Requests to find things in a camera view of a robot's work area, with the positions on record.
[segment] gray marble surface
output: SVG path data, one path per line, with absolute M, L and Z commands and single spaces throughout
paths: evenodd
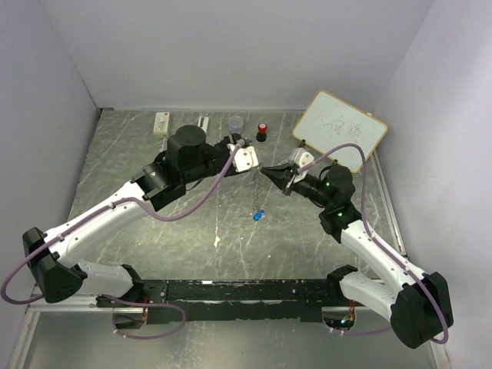
M 357 331 L 387 322 L 359 310 Z M 146 326 L 159 334 L 170 325 Z M 24 369 L 432 369 L 431 346 L 405 347 L 393 332 L 339 337 L 319 323 L 282 321 L 192 321 L 170 337 L 123 339 L 111 331 L 111 314 L 42 313 Z
M 182 125 L 195 125 L 200 114 L 172 112 L 171 133 Z M 211 144 L 228 134 L 229 116 L 243 116 L 244 135 L 253 139 L 263 165 L 278 164 L 299 144 L 291 132 L 301 114 L 202 114 L 210 118 Z M 165 140 L 152 134 L 154 118 L 154 111 L 103 112 L 70 218 L 117 191 L 165 148 Z M 260 122 L 268 125 L 268 139 L 264 143 L 254 139 Z M 317 174 L 321 168 L 311 173 Z M 377 174 L 374 166 L 368 165 L 368 169 L 368 218 L 379 235 L 395 247 Z M 179 214 L 192 206 L 212 181 L 208 178 L 161 213 Z M 354 184 L 357 192 L 353 201 L 360 208 L 360 174 L 354 176 Z M 146 279 L 323 278 L 345 264 L 375 278 L 356 254 L 323 232 L 317 217 L 320 209 L 307 199 L 297 194 L 285 197 L 268 178 L 261 176 L 259 204 L 267 217 L 256 222 L 252 219 L 253 196 L 251 173 L 226 178 L 194 214 L 173 223 L 161 223 L 150 217 L 136 221 L 102 242 L 87 260 L 131 264 Z

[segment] black joint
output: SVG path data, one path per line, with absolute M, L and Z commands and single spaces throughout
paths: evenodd
M 447 282 L 439 273 L 422 280 L 436 300 L 448 327 L 453 325 L 453 312 Z M 391 306 L 391 327 L 400 340 L 410 348 L 417 348 L 443 331 L 442 324 L 431 302 L 418 284 L 404 285 Z
M 45 244 L 46 233 L 31 228 L 22 235 L 25 256 Z M 48 249 L 42 251 L 28 263 L 29 270 L 48 303 L 63 301 L 75 294 L 87 275 L 75 266 L 67 268 L 57 262 L 59 255 Z
M 353 273 L 355 271 L 357 271 L 356 267 L 353 267 L 352 265 L 345 265 L 343 267 L 339 267 L 338 269 L 335 269 L 329 275 L 327 275 L 326 279 L 327 279 L 328 293 L 333 294 L 333 296 L 341 300 L 345 299 L 345 296 L 340 287 L 340 282 L 342 279 L 344 279 L 346 275 Z

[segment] white object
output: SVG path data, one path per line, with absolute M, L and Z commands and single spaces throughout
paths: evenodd
M 230 152 L 233 152 L 234 145 L 228 144 Z M 236 171 L 241 173 L 243 171 L 249 171 L 250 169 L 258 166 L 258 156 L 253 146 L 248 146 L 247 148 L 240 148 L 232 164 L 235 166 Z
M 130 274 L 122 266 L 110 267 L 85 260 L 79 261 L 78 266 L 87 274 L 82 287 L 77 291 L 78 294 L 123 296 L 133 286 Z
M 378 240 L 398 260 L 412 270 L 420 279 L 424 279 L 424 271 L 399 255 L 386 241 L 370 228 L 372 237 Z M 341 232 L 341 243 L 359 255 L 369 267 L 381 278 L 384 284 L 365 277 L 361 272 L 346 275 L 340 282 L 344 296 L 355 300 L 377 312 L 386 320 L 391 318 L 391 305 L 395 303 L 398 292 L 404 284 L 412 285 L 414 279 L 405 274 L 399 265 L 391 260 L 373 241 L 367 237 L 362 221 L 350 223 Z
M 292 135 L 320 153 L 348 142 L 362 147 L 366 160 L 387 132 L 387 126 L 345 101 L 319 91 L 296 124 Z M 352 172 L 362 168 L 361 156 L 354 148 L 342 148 L 330 156 Z
M 205 134 L 207 134 L 207 130 L 208 130 L 208 117 L 204 117 L 203 115 L 200 115 L 198 117 L 198 124 L 197 124 L 198 127 L 200 127 L 203 132 L 205 132 Z
M 154 135 L 158 137 L 169 136 L 169 113 L 167 111 L 155 113 Z
M 94 213 L 97 209 L 103 208 L 106 205 L 111 206 L 112 201 L 120 200 L 121 198 L 142 199 L 143 195 L 144 192 L 138 184 L 131 183 L 130 181 L 126 182 L 123 187 L 116 191 L 112 196 L 87 210 L 84 214 L 79 215 L 66 224 L 46 231 L 47 236 L 45 237 L 45 242 L 57 238 L 58 234 L 66 231 L 73 224 L 77 223 L 82 218 L 87 217 L 89 214 Z M 106 238 L 108 234 L 113 234 L 118 229 L 123 228 L 127 224 L 130 224 L 147 214 L 134 202 L 112 206 L 112 209 L 91 219 L 76 231 L 65 236 L 65 239 L 62 242 L 58 242 L 50 247 L 51 253 L 58 252 L 60 255 L 58 259 L 60 264 L 67 268 L 73 267 L 89 251 L 91 251 L 99 241 Z
M 296 164 L 299 168 L 303 168 L 314 161 L 314 156 L 311 155 L 310 152 L 307 152 L 305 148 L 295 148 L 288 161 L 292 164 Z M 308 171 L 303 171 L 299 175 L 294 176 L 293 182 L 298 183 L 299 181 L 302 181 L 307 174 Z

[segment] purple cable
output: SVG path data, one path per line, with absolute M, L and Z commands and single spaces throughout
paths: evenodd
M 400 268 L 402 268 L 405 273 L 411 276 L 411 278 L 417 283 L 418 287 L 421 288 L 421 290 L 424 292 L 425 296 L 429 299 L 430 304 L 434 308 L 434 310 L 437 313 L 437 316 L 439 317 L 439 322 L 443 326 L 443 339 L 442 340 L 437 340 L 435 338 L 431 338 L 431 341 L 436 343 L 436 344 L 445 344 L 449 338 L 449 332 L 447 329 L 447 323 L 446 319 L 444 319 L 443 313 L 439 308 L 439 305 L 437 304 L 436 300 L 432 296 L 432 294 L 429 292 L 427 287 L 422 283 L 422 281 L 415 275 L 415 273 L 411 270 L 407 270 L 407 267 L 403 262 L 401 262 L 397 257 L 395 257 L 376 237 L 372 236 L 372 232 L 369 226 L 369 222 L 367 221 L 367 216 L 366 216 L 366 192 L 367 192 L 367 169 L 366 169 L 366 158 L 364 155 L 364 152 L 362 151 L 361 146 L 352 144 L 352 143 L 347 143 L 347 144 L 342 144 L 338 145 L 331 150 L 325 152 L 322 156 L 320 156 L 318 159 L 313 161 L 312 163 L 306 165 L 305 167 L 299 169 L 299 173 L 302 173 L 303 171 L 307 171 L 311 168 L 313 168 L 316 164 L 318 164 L 320 161 L 324 160 L 326 157 L 329 155 L 333 154 L 334 152 L 340 150 L 341 148 L 355 148 L 357 151 L 359 151 L 359 154 L 361 155 L 362 159 L 362 202 L 361 202 L 361 215 L 362 215 L 362 224 L 364 225 L 364 229 L 366 230 L 366 233 L 369 237 L 371 237 L 371 240 L 392 260 L 394 261 Z M 383 330 L 377 330 L 377 331 L 372 331 L 372 332 L 352 332 L 350 331 L 345 332 L 344 334 L 349 334 L 349 335 L 370 335 L 370 334 L 376 334 L 376 333 L 382 333 L 382 331 L 385 331 L 386 328 Z
M 207 200 L 207 198 L 211 195 L 211 193 L 214 191 L 214 189 L 216 189 L 218 184 L 224 178 L 229 167 L 231 167 L 234 156 L 236 155 L 238 150 L 244 145 L 244 143 L 245 143 L 244 140 L 239 140 L 238 143 L 235 145 L 234 150 L 232 151 L 231 155 L 229 156 L 229 159 L 225 162 L 225 165 L 222 168 L 221 172 L 218 174 L 214 183 L 208 189 L 208 191 L 205 193 L 203 198 L 201 198 L 197 204 L 195 204 L 194 206 L 189 208 L 187 211 L 184 211 L 183 213 L 181 213 L 179 215 L 176 215 L 174 217 L 163 217 L 163 216 L 157 214 L 155 211 L 148 209 L 147 206 L 142 201 L 138 200 L 137 198 L 122 198 L 120 200 L 114 201 L 113 205 L 120 205 L 120 204 L 124 204 L 126 202 L 133 201 L 133 202 L 136 202 L 138 204 L 138 206 L 140 206 L 147 214 L 151 215 L 155 219 L 158 219 L 159 221 L 178 221 L 178 220 L 188 216 L 189 214 L 193 213 L 194 211 L 196 211 L 199 207 L 201 207 L 203 205 L 203 203 Z M 100 214 L 102 214 L 102 213 L 104 213 L 110 209 L 111 209 L 111 206 L 106 205 L 106 206 L 103 206 L 97 210 L 94 210 L 91 214 L 88 214 L 87 216 L 82 218 L 80 221 L 73 224 L 70 228 L 67 228 L 67 230 L 63 231 L 60 234 L 60 237 L 64 238 L 64 237 L 68 236 L 69 234 L 71 234 L 76 229 L 79 229 L 82 225 L 86 224 L 87 222 L 91 221 L 92 219 L 98 217 Z M 10 281 L 13 279 L 13 277 L 28 262 L 30 262 L 37 255 L 41 254 L 44 250 L 46 250 L 47 248 L 50 248 L 53 244 L 57 243 L 58 241 L 60 241 L 60 238 L 55 237 L 55 238 L 51 239 L 50 241 L 46 242 L 45 244 L 43 244 L 40 248 L 37 248 L 36 250 L 34 250 L 31 254 L 26 256 L 24 259 L 22 259 L 21 263 L 14 268 L 14 270 L 7 276 L 7 278 L 2 283 L 2 288 L 0 289 L 0 295 L 2 296 L 3 300 L 5 300 L 9 304 L 13 304 L 13 305 L 25 305 L 25 304 L 30 304 L 32 302 L 35 302 L 35 301 L 43 298 L 43 296 L 40 295 L 40 296 L 36 296 L 34 298 L 30 298 L 28 300 L 14 300 L 13 298 L 10 298 L 7 295 L 7 287 L 8 287 L 8 284 L 10 283 Z
M 116 316 L 113 314 L 113 329 L 114 333 L 116 333 L 119 336 L 122 336 L 123 338 L 131 338 L 132 340 L 156 340 L 158 338 L 163 338 L 172 335 L 173 333 L 176 333 L 180 329 L 182 329 L 185 326 L 186 323 L 186 312 L 185 310 L 177 305 L 173 304 L 160 304 L 160 303 L 151 303 L 151 304 L 145 304 L 145 303 L 140 303 L 140 302 L 129 302 L 122 300 L 121 298 L 116 298 L 115 296 L 111 296 L 110 294 L 105 294 L 105 297 L 108 299 L 118 302 L 119 304 L 127 305 L 127 306 L 132 306 L 134 308 L 170 308 L 177 310 L 181 313 L 181 316 L 183 317 L 181 319 L 181 323 L 177 326 L 172 328 L 170 331 L 161 333 L 161 334 L 156 334 L 155 336 L 135 336 L 133 334 L 125 334 L 121 332 L 119 329 L 116 328 Z

